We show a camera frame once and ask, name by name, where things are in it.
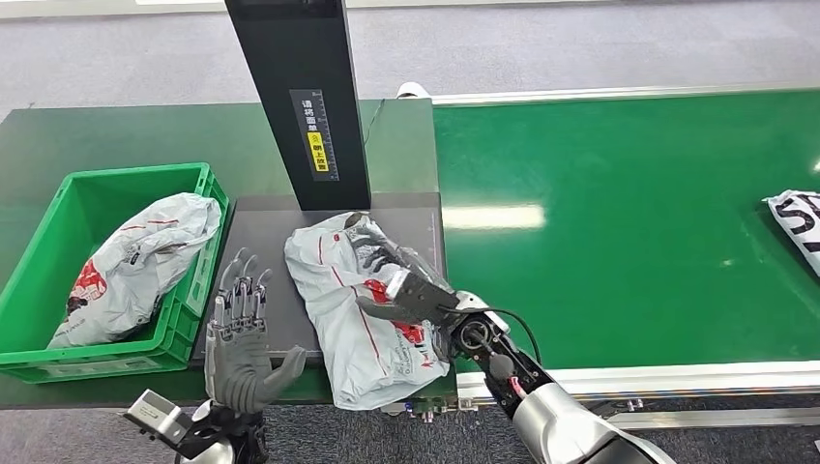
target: yellow label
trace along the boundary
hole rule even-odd
[[[322,142],[321,132],[308,132],[307,145],[310,145],[310,153],[313,155],[313,165],[319,172],[327,172],[328,158],[325,156],[325,144]]]

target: green table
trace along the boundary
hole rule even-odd
[[[430,101],[363,101],[371,189],[438,191]],[[207,161],[226,193],[292,194],[259,104],[217,104],[13,111],[0,125],[0,284],[5,285],[66,174],[85,169]],[[197,370],[26,385],[0,375],[0,408],[119,405],[146,388],[175,400],[205,397]],[[455,396],[455,376],[418,398]],[[323,368],[306,370],[281,399],[329,402]]]
[[[376,104],[363,104],[365,127]],[[570,392],[818,389],[818,279],[760,199],[820,189],[820,91],[434,104],[431,118],[429,102],[387,102],[367,145],[372,187],[440,183],[450,279],[522,314]],[[0,125],[0,154],[0,234],[11,244],[0,251],[0,281],[69,171],[206,160],[232,197],[290,191],[254,104],[15,111]],[[486,400],[481,374],[458,368],[458,395]],[[122,403],[146,387],[185,399],[203,392],[198,372],[36,387],[0,377],[0,406]],[[450,378],[422,395],[453,393]],[[328,397],[314,371],[285,400]]]
[[[570,392],[820,386],[820,279],[761,202],[820,190],[820,92],[726,90],[438,102],[450,279]]]

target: red printed logo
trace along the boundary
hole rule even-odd
[[[387,303],[390,301],[388,300],[387,295],[385,295],[385,292],[387,292],[387,285],[384,283],[374,278],[369,278],[368,280],[365,280],[365,287],[367,287],[373,294],[373,300],[375,302]],[[432,367],[433,363],[425,352],[427,348],[425,345],[425,328],[422,326],[414,326],[412,324],[404,324],[403,322],[391,321],[391,323],[394,327],[401,331],[401,334],[404,335],[404,338],[406,338],[407,341],[413,343],[413,346],[422,352],[422,355],[425,357],[422,367]]]
[[[103,276],[97,272],[94,262],[89,259],[82,267],[82,271],[80,271],[79,277],[74,283],[72,296],[85,300],[97,300],[105,294],[107,289],[108,285],[105,283]]]

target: green plastic crate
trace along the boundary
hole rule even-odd
[[[148,327],[129,341],[45,350],[66,317],[80,268],[123,222],[160,198],[217,199],[220,230],[168,292]],[[228,198],[207,163],[70,174],[0,295],[0,372],[39,384],[184,369],[218,260]]]

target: robotic hand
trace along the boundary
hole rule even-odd
[[[177,462],[262,464],[268,459],[262,410],[305,367],[306,352],[292,348],[273,369],[268,357],[265,306],[271,270],[253,285],[256,255],[242,248],[220,279],[205,345],[205,390],[210,399],[192,417],[146,390],[125,418],[179,455]]]
[[[387,286],[391,302],[360,298],[362,310],[377,318],[409,324],[426,319],[438,326],[450,339],[452,351],[474,360],[485,373],[487,387],[538,462],[674,464],[652,443],[617,429],[575,401],[515,346],[509,326],[477,296],[454,292],[415,251],[372,233],[362,235],[353,242],[354,247],[367,247],[357,249],[360,261],[392,262],[404,268]]]

